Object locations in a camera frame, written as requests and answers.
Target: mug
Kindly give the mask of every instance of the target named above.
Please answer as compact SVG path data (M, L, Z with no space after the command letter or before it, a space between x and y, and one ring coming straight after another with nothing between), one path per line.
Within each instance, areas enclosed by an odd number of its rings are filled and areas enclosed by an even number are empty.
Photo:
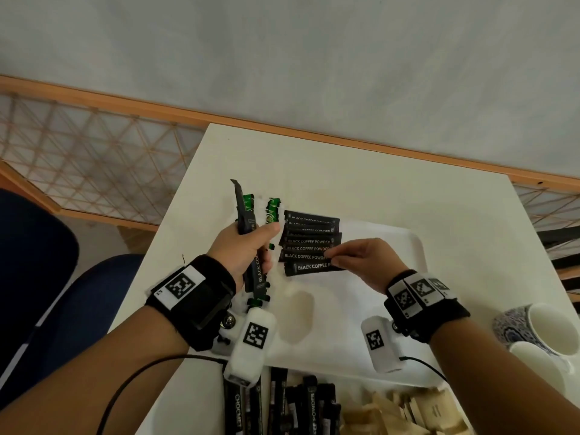
M516 342L509 346L509 352L524 362L529 369L566 396L566 381L561 370L546 351L529 342Z
M553 356L573 356L580 351L580 333L572 321L548 304L512 308L496 316L492 327L506 346L529 342Z

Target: blue floral pattern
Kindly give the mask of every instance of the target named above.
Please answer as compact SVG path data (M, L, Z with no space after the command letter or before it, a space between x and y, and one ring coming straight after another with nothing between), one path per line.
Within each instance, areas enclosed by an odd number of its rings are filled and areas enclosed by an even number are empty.
M530 325L530 307L532 304L512 308L496 316L492 325L495 336L505 346L514 342L529 342L544 351L557 356L535 335Z

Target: wooden frame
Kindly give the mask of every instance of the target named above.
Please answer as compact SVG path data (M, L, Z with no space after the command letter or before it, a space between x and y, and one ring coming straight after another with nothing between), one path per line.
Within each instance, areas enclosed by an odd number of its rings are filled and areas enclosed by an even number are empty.
M580 179L574 177L535 172L508 166L493 165L491 163L458 159L444 155L423 153L420 151L406 150L403 148L390 147L378 143L370 143L344 137L329 136L327 134L313 133L310 131L297 130L283 126L261 124L260 122L252 122L244 119L209 114L201 111L172 107L170 105L157 104L155 102L141 101L111 94L90 92L71 87L53 85L45 82L0 75L0 92L4 94L19 94L29 97L55 100L73 105L84 105L85 107L93 107L122 114L138 115L163 121L190 124L201 127L203 129L206 129L209 124L222 124L255 131L262 131L265 133L279 134L282 136L304 138L307 140L331 143L340 146L358 148L361 150L375 151L377 153L400 155L403 157L427 160L430 162L445 163L447 165L468 167L471 169L505 174L512 182L524 185L540 185L548 189L580 192ZM105 221L108 223L118 224L120 226L147 228L147 230L156 230L157 228L157 226L147 223L114 219L84 212L77 212L76 214L72 214L72 212L75 211L61 209L50 198L48 198L46 195L43 195L43 193L41 193L38 189L36 189L30 183L26 182L16 171L12 170L9 166L3 164L2 162L0 162L0 174L5 175L11 182L15 183L19 188L29 193L36 201L39 202L40 205L52 212L66 212L69 216L76 215L79 218L92 219L95 221Z

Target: lattice panel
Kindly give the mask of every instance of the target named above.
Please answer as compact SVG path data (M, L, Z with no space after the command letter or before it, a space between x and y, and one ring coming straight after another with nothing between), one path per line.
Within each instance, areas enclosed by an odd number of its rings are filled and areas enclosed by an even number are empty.
M160 224L203 130L0 95L0 158L61 207Z
M515 184L517 194L537 231L580 226L580 194ZM551 259L580 253L580 239L548 249Z

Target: concrete wall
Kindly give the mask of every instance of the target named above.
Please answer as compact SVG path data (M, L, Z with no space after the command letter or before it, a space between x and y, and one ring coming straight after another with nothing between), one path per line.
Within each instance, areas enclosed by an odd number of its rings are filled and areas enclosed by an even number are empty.
M0 72L580 176L580 0L0 0Z

